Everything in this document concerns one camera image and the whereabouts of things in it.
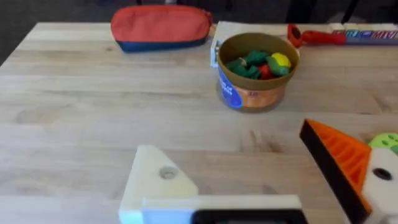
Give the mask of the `bare white left gripper left finger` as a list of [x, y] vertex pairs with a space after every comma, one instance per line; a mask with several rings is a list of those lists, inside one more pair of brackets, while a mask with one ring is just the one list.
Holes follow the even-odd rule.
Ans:
[[198, 193], [194, 182], [161, 149], [140, 145], [119, 206], [119, 221], [143, 223], [141, 208], [147, 198], [191, 197]]

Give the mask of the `white orange left gripper right finger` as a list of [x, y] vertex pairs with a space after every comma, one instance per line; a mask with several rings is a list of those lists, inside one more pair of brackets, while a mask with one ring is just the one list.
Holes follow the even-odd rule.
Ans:
[[347, 223], [397, 224], [397, 134], [368, 143], [312, 119], [300, 138], [345, 213]]

